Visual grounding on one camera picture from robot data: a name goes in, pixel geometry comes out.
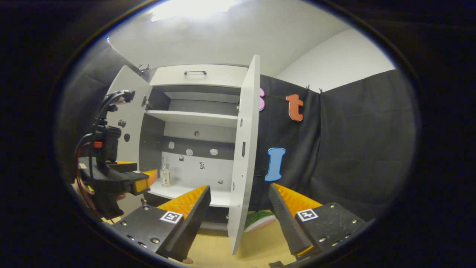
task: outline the cabinet shelf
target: cabinet shelf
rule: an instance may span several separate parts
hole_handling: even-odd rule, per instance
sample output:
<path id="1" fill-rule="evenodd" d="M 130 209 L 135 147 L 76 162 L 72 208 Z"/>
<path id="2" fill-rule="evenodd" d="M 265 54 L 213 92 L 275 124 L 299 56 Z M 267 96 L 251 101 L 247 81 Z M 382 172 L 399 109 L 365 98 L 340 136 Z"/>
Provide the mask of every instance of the cabinet shelf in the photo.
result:
<path id="1" fill-rule="evenodd" d="M 215 113 L 193 113 L 160 110 L 148 110 L 146 113 L 165 122 L 205 124 L 233 128 L 236 128 L 238 123 L 237 116 Z"/>
<path id="2" fill-rule="evenodd" d="M 150 186 L 150 194 L 174 199 L 183 194 L 186 194 L 192 190 L 193 187 L 187 187 L 183 185 L 171 185 L 170 187 L 163 187 L 160 182 L 155 182 Z M 230 192 L 225 191 L 213 191 L 211 190 L 211 202 L 210 206 L 217 207 L 229 207 L 230 205 Z"/>

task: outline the white cabinet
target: white cabinet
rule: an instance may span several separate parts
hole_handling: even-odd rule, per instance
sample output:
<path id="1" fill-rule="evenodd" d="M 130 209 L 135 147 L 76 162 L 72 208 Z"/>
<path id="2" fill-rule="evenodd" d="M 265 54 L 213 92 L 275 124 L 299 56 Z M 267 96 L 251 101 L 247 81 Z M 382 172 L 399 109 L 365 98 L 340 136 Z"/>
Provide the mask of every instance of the white cabinet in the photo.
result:
<path id="1" fill-rule="evenodd" d="M 127 143 L 122 137 L 119 140 L 118 161 L 140 165 L 139 159 L 142 159 L 147 165 L 143 164 L 140 170 L 151 169 L 151 163 L 160 169 L 161 157 L 168 157 L 171 186 L 163 187 L 159 181 L 154 183 L 149 193 L 157 196 L 173 199 L 202 185 L 210 185 L 210 206 L 228 208 L 230 249 L 236 254 L 255 167 L 259 56 L 253 57 L 249 68 L 213 64 L 158 68 L 150 84 L 125 68 L 111 89 L 135 89 L 134 102 L 142 103 L 146 96 L 151 107 L 146 110 L 140 104 L 125 105 L 119 108 L 121 114 L 110 113 L 111 125 L 127 118 L 126 128 L 135 127 L 134 130 L 123 129 L 123 134 L 131 133 L 131 140 Z M 142 152 L 147 151 L 141 153 L 141 157 L 137 156 L 139 144 Z M 196 148 L 193 152 L 188 149 L 192 147 Z M 213 155 L 216 148 L 219 148 L 218 154 Z"/>

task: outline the open cabinet door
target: open cabinet door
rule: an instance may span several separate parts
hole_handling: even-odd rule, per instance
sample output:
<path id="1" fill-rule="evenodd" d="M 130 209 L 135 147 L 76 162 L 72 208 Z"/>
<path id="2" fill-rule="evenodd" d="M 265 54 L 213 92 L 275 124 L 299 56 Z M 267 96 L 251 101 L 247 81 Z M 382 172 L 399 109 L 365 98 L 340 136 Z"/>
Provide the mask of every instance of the open cabinet door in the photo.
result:
<path id="1" fill-rule="evenodd" d="M 259 120 L 259 56 L 255 55 L 241 86 L 233 175 L 228 212 L 228 238 L 235 255 L 243 235 L 255 171 Z"/>
<path id="2" fill-rule="evenodd" d="M 124 65 L 109 87 L 108 94 L 121 90 L 135 90 L 134 99 L 130 103 L 117 105 L 117 111 L 108 112 L 106 121 L 108 125 L 121 130 L 117 161 L 137 163 L 139 169 L 140 129 L 146 109 L 142 101 L 144 96 L 149 99 L 152 86 Z M 125 121 L 126 125 L 119 126 L 119 120 Z"/>

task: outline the drawer handle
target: drawer handle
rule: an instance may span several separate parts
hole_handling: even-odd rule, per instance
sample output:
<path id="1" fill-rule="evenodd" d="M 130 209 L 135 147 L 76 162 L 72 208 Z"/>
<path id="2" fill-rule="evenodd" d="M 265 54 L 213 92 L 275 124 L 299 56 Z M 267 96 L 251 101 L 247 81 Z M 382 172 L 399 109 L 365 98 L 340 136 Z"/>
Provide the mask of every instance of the drawer handle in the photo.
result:
<path id="1" fill-rule="evenodd" d="M 183 74 L 187 75 L 188 72 L 202 72 L 203 74 L 207 74 L 207 71 L 187 71 L 187 72 L 183 72 Z"/>

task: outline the watermelon slice toy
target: watermelon slice toy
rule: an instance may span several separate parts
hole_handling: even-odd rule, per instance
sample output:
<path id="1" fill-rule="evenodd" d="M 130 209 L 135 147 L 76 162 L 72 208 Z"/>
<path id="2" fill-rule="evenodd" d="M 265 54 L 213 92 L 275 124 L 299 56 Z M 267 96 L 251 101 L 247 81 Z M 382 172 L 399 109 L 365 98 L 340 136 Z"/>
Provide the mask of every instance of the watermelon slice toy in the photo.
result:
<path id="1" fill-rule="evenodd" d="M 247 233 L 258 229 L 262 226 L 272 223 L 275 219 L 276 216 L 274 216 L 274 214 L 269 211 L 258 211 L 255 213 L 250 213 L 246 217 L 244 232 Z"/>

